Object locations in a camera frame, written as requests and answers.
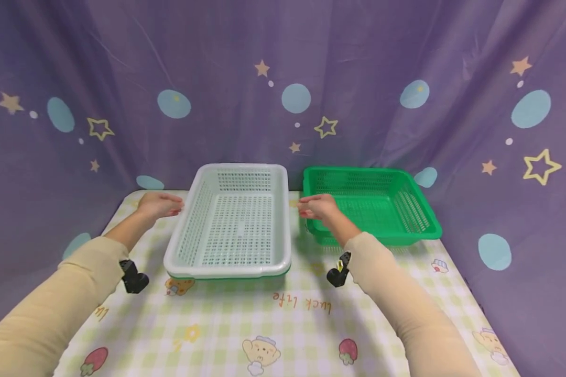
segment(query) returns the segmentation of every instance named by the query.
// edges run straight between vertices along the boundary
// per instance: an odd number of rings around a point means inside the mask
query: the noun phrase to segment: long sleeve shirt
[[[345,250],[354,282],[405,345],[411,376],[481,375],[453,322],[385,246],[362,233]],[[115,290],[127,257],[124,245],[98,237],[61,262],[0,322],[0,377],[52,376],[69,341]]]

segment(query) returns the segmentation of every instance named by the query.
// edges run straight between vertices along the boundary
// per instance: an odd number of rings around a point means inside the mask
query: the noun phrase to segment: forearm
[[[121,243],[95,238],[0,322],[0,376],[52,376],[69,341],[111,294],[127,259]]]
[[[105,237],[121,243],[132,251],[143,234],[155,225],[155,221],[155,218],[136,211],[113,227],[112,230],[109,230]]]
[[[323,219],[323,225],[331,231],[333,237],[338,241],[340,247],[344,247],[348,241],[356,237],[361,231],[341,211],[336,210]]]
[[[375,302],[405,345],[411,377],[480,376],[453,322],[375,237],[345,247],[355,283]]]

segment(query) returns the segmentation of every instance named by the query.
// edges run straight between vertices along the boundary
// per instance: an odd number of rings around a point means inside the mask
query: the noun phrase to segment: checkered tablecloth
[[[172,191],[186,197],[187,192]],[[136,209],[126,197],[108,231]],[[349,278],[325,278],[342,250],[320,247],[290,193],[292,265],[275,278],[171,280],[163,257],[175,218],[160,219],[130,257],[151,283],[122,283],[71,341],[55,376],[409,376],[405,350],[371,299]],[[465,338],[484,376],[517,376],[440,241],[394,249]]]

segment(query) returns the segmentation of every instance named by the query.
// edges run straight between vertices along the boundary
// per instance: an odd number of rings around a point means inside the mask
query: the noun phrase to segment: purple curtain
[[[211,162],[415,175],[524,376],[566,376],[566,0],[0,1],[0,318]]]

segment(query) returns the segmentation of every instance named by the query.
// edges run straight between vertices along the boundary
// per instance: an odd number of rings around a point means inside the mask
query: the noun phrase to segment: black clamp
[[[128,293],[140,293],[149,285],[149,277],[143,273],[139,273],[133,261],[121,261],[119,266],[124,271],[124,286]]]
[[[346,251],[343,253],[342,256],[338,259],[338,267],[335,269],[330,269],[327,273],[327,281],[331,283],[331,285],[337,288],[338,286],[342,286],[346,283],[346,278],[348,276],[348,263],[350,262],[350,251]]]

